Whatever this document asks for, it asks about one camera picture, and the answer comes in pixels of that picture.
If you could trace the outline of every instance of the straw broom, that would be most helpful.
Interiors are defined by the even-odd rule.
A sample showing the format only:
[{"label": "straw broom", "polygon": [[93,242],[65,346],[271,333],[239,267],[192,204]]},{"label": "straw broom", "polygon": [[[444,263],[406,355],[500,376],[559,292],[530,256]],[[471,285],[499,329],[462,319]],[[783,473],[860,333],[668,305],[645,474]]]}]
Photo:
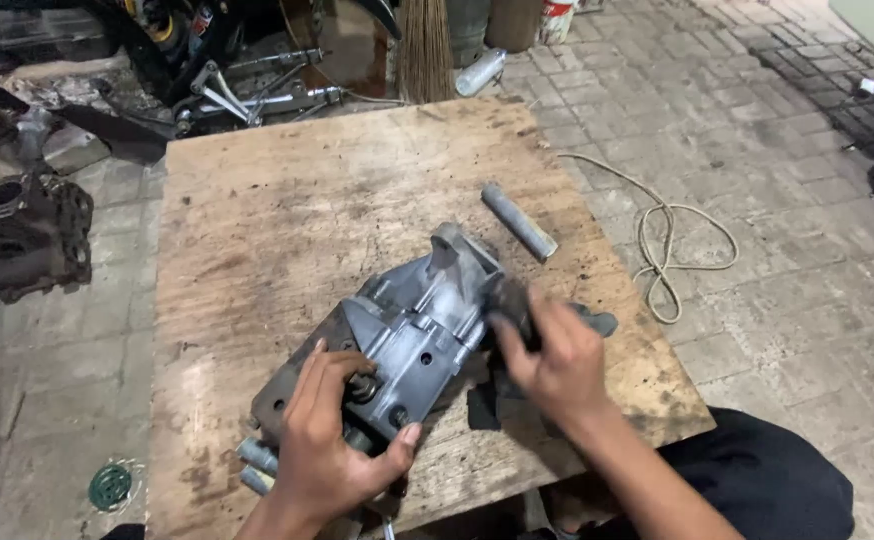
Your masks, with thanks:
[{"label": "straw broom", "polygon": [[454,97],[444,0],[404,0],[400,3],[400,25],[403,41],[396,69],[403,99],[433,103]]}]

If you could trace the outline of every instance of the cylinder bore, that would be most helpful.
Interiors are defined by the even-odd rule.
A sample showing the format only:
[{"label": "cylinder bore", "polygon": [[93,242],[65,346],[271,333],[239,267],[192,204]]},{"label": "cylinder bore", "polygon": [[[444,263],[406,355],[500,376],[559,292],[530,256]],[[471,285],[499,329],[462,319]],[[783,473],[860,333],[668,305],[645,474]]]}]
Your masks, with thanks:
[{"label": "cylinder bore", "polygon": [[23,186],[19,181],[5,181],[0,184],[0,206],[16,199],[23,193]]}]

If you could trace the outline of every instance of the plastic bottle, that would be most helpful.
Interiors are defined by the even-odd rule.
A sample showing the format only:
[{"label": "plastic bottle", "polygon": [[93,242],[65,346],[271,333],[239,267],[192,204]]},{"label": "plastic bottle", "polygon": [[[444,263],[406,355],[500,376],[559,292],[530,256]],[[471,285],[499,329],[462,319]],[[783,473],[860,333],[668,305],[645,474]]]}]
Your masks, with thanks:
[{"label": "plastic bottle", "polygon": [[457,93],[464,97],[476,95],[503,70],[506,59],[507,51],[503,49],[491,49],[481,55],[478,61],[460,71],[456,82]]}]

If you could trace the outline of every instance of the wooden board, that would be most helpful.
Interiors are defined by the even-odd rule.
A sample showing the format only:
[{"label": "wooden board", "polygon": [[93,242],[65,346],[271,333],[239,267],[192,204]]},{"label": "wooden board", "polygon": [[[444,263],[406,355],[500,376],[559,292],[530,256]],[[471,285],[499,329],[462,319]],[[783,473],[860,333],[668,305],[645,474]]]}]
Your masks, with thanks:
[{"label": "wooden board", "polygon": [[[461,223],[550,294],[616,315],[607,385],[647,441],[659,446],[713,426],[524,104],[459,100],[204,136],[172,143],[167,166],[152,537],[236,533],[257,501],[239,483],[233,451],[253,434],[252,397],[338,300],[372,273],[427,253],[443,221]],[[560,243],[546,265],[480,202],[486,181]],[[470,367],[427,419],[398,530],[583,470],[526,405],[503,431],[470,430]]]}]

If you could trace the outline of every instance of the rusty engine part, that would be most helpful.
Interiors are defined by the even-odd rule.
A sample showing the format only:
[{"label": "rusty engine part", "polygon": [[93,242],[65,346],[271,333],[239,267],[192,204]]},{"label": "rusty engine part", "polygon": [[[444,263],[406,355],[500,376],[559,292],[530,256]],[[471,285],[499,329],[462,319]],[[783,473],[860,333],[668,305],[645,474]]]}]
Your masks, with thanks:
[{"label": "rusty engine part", "polygon": [[485,294],[500,264],[460,227],[443,223],[433,251],[372,276],[323,320],[253,399],[266,444],[277,446],[282,412],[319,338],[329,350],[356,348],[376,365],[355,376],[342,403],[347,443],[370,455],[407,423],[420,422],[483,339]]},{"label": "rusty engine part", "polygon": [[0,180],[0,299],[90,282],[93,199],[79,185],[33,173]]}]

